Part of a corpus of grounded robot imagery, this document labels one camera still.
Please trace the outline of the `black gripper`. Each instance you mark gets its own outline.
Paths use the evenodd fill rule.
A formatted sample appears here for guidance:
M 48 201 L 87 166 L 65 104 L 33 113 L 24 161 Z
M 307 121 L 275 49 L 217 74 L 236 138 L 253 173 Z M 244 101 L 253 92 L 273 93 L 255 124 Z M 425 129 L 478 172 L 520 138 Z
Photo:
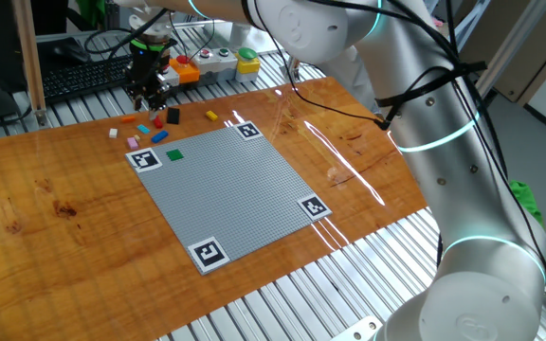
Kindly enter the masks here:
M 153 93 L 159 84 L 157 73 L 167 65 L 169 54 L 164 50 L 132 49 L 131 62 L 125 69 L 126 90 L 132 97 L 135 111 L 142 106 L 142 97 Z M 161 94 L 147 97 L 149 119 L 155 120 L 158 113 L 166 108 L 166 99 Z

